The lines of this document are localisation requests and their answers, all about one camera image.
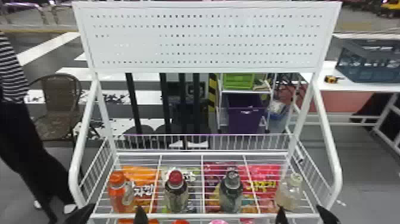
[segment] striped shirt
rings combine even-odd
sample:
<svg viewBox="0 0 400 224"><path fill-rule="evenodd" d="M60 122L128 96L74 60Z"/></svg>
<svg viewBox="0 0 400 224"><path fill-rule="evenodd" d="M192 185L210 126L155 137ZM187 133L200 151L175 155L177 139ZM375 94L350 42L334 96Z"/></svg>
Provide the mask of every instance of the striped shirt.
<svg viewBox="0 0 400 224"><path fill-rule="evenodd" d="M0 32L0 98L2 102L24 102L24 97L28 92L28 80L25 78L24 71L14 48L3 32Z"/></svg>

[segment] yellow black striped pole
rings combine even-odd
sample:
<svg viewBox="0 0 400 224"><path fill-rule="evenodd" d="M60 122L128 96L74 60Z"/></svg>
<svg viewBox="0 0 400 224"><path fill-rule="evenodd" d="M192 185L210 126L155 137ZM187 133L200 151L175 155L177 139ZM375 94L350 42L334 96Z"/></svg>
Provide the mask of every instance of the yellow black striped pole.
<svg viewBox="0 0 400 224"><path fill-rule="evenodd" d="M217 105L217 75L210 73L208 75L208 112L215 112Z"/></svg>

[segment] pegboard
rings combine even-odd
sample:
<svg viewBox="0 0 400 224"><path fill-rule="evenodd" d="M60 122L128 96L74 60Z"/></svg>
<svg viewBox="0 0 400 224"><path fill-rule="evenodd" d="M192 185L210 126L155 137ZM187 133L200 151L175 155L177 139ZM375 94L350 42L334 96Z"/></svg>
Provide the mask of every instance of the pegboard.
<svg viewBox="0 0 400 224"><path fill-rule="evenodd" d="M340 3L73 2L73 8L96 71L315 72Z"/></svg>

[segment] white wire cart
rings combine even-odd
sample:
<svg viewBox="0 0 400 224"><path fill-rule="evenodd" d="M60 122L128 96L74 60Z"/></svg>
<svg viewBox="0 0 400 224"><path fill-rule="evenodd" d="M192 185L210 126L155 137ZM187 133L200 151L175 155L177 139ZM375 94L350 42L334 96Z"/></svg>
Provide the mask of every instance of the white wire cart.
<svg viewBox="0 0 400 224"><path fill-rule="evenodd" d="M108 177L124 165L156 170L154 183L143 192L152 195L148 217L159 222L175 219L207 222L240 218L267 223L275 213L254 199L255 213L210 213L205 202L205 163L229 162L245 168L256 198L251 167L280 167L277 181L290 172L304 177L300 206L287 214L293 223L317 223L316 204L330 209L342 187L342 171L323 104L316 101L331 174L323 176L299 134L306 111L294 133L267 135L113 135L97 72L157 73L285 73L319 74L340 10L338 2L73 2L87 63L93 81L71 163L69 185L79 207L96 203L92 223L117 223L135 214L114 213L107 194ZM90 158L83 177L86 136L97 103L106 137ZM190 186L190 205L196 213L162 213L163 182L168 166L191 167L198 177Z"/></svg>

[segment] clear plastic bottle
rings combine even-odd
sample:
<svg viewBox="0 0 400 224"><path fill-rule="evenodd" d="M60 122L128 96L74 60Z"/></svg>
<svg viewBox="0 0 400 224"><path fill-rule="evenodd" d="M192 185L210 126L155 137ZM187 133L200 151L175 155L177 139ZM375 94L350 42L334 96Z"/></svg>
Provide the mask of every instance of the clear plastic bottle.
<svg viewBox="0 0 400 224"><path fill-rule="evenodd" d="M220 207L226 213L237 213L242 205L243 184L238 171L229 170L220 186Z"/></svg>
<svg viewBox="0 0 400 224"><path fill-rule="evenodd" d="M173 213L182 212L188 204L188 185L179 170L172 171L165 183L165 200L167 208Z"/></svg>
<svg viewBox="0 0 400 224"><path fill-rule="evenodd" d="M293 211L298 207L298 202L302 197L303 177L299 173L292 173L284 178L276 191L275 202L285 210Z"/></svg>

